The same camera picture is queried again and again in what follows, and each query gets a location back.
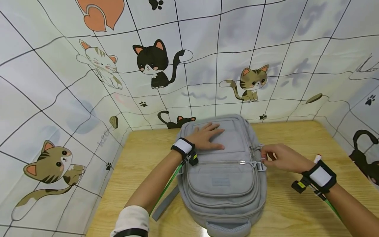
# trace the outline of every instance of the wooden table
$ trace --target wooden table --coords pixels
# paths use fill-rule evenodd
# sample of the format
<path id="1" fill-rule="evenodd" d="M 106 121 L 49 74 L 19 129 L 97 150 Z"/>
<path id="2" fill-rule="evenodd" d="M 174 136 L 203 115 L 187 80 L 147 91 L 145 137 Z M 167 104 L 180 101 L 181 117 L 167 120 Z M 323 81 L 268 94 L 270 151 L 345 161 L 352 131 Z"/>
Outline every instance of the wooden table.
<path id="1" fill-rule="evenodd" d="M 317 153 L 337 174 L 337 180 L 363 205 L 379 216 L 379 193 L 350 158 L 314 121 L 252 124 L 263 144 L 284 143 L 313 160 Z M 115 167 L 87 233 L 88 237 L 109 236 L 119 212 L 150 171 L 165 157 L 178 129 L 132 132 Z M 350 236 L 329 206 L 306 190 L 298 194 L 291 183 L 300 175 L 267 170 L 267 201 L 262 218 L 251 236 Z M 171 184 L 165 195 L 175 187 Z M 150 237 L 206 237 L 178 195 L 158 222 L 150 218 Z"/>

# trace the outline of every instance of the printed fabric wall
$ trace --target printed fabric wall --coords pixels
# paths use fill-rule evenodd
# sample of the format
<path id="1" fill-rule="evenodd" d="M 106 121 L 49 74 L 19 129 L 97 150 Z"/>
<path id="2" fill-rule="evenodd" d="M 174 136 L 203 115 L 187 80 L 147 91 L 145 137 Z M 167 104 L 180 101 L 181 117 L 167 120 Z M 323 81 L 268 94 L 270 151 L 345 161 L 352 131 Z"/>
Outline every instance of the printed fabric wall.
<path id="1" fill-rule="evenodd" d="M 129 132 L 230 113 L 320 121 L 378 185 L 378 10 L 0 0 L 0 236 L 84 235 Z"/>

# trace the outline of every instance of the backpack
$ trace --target backpack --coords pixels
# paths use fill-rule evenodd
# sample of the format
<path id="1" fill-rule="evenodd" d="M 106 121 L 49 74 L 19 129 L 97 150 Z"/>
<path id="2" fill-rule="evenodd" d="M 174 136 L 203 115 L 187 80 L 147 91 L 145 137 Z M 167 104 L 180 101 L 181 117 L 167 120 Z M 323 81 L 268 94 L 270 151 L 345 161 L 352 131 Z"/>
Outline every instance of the backpack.
<path id="1" fill-rule="evenodd" d="M 262 215 L 266 201 L 266 167 L 261 163 L 262 144 L 250 124 L 240 115 L 224 115 L 185 123 L 177 138 L 193 133 L 208 122 L 225 131 L 211 142 L 224 150 L 196 150 L 199 163 L 185 164 L 177 175 L 178 185 L 156 209 L 157 220 L 180 192 L 192 218 L 210 236 L 243 237 Z"/>

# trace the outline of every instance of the black and white cartoon cat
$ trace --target black and white cartoon cat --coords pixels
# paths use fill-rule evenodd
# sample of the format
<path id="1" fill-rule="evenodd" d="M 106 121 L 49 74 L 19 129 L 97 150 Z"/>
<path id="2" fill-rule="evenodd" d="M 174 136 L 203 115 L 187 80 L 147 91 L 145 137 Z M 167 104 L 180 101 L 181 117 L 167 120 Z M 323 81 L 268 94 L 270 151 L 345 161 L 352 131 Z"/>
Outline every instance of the black and white cartoon cat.
<path id="1" fill-rule="evenodd" d="M 183 124 L 196 120 L 195 117 L 192 117 L 192 118 L 183 118 L 182 116 L 178 116 L 178 118 L 176 118 L 176 123 L 174 123 L 174 122 L 166 122 L 165 120 L 163 120 L 163 118 L 161 116 L 162 113 L 169 114 L 170 112 L 168 112 L 167 110 L 163 110 L 163 111 L 160 111 L 158 113 L 159 120 L 162 121 L 165 125 L 167 125 L 168 129 L 179 129 L 179 128 L 181 128 L 183 126 Z"/>
<path id="2" fill-rule="evenodd" d="M 172 76 L 168 80 L 163 72 L 168 66 L 167 51 L 162 40 L 157 39 L 153 46 L 143 47 L 133 45 L 133 50 L 137 54 L 137 65 L 144 74 L 151 75 L 151 88 L 158 89 L 168 86 L 176 79 L 176 69 L 182 62 L 192 59 L 193 53 L 189 50 L 180 50 L 174 56 L 172 62 Z"/>
<path id="3" fill-rule="evenodd" d="M 368 135 L 372 143 L 379 143 L 378 139 L 371 132 L 367 130 L 358 130 L 353 137 L 354 151 L 351 153 L 351 155 L 349 155 L 349 157 L 352 161 L 354 161 L 354 163 L 368 179 L 371 179 L 374 184 L 379 185 L 379 160 L 368 164 L 366 155 L 358 149 L 357 140 L 363 134 Z"/>

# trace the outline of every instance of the side buckle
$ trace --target side buckle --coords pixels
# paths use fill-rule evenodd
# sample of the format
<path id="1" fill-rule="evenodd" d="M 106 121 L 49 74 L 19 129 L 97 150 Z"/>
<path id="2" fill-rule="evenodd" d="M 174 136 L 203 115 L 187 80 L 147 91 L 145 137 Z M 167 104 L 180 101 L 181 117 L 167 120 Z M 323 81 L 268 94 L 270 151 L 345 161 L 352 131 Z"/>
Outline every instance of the side buckle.
<path id="1" fill-rule="evenodd" d="M 267 170 L 267 167 L 262 162 L 257 162 L 258 172 L 264 172 Z"/>

